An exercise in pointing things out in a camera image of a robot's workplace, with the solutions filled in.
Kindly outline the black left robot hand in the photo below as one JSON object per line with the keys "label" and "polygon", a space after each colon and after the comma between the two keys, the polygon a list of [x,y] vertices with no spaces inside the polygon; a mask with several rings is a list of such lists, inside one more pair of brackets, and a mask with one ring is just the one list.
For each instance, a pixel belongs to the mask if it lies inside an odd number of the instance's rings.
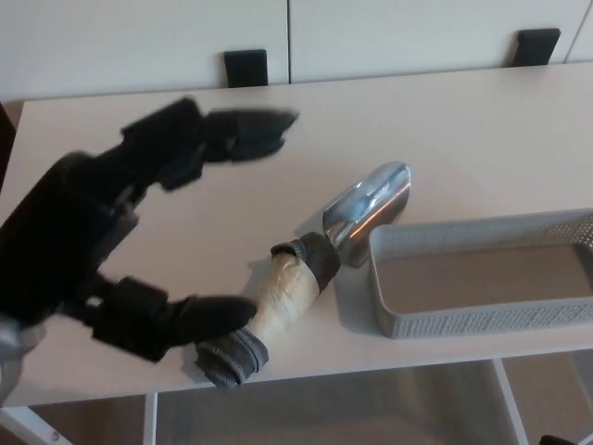
{"label": "black left robot hand", "polygon": [[63,314],[95,340],[150,362],[243,328],[257,312],[248,298],[169,301],[156,286],[112,281],[100,268],[138,224],[150,187],[171,193],[208,164],[270,157],[297,117],[286,108],[203,112],[185,96],[123,127],[111,149],[61,157],[2,224],[1,313],[20,330]]}

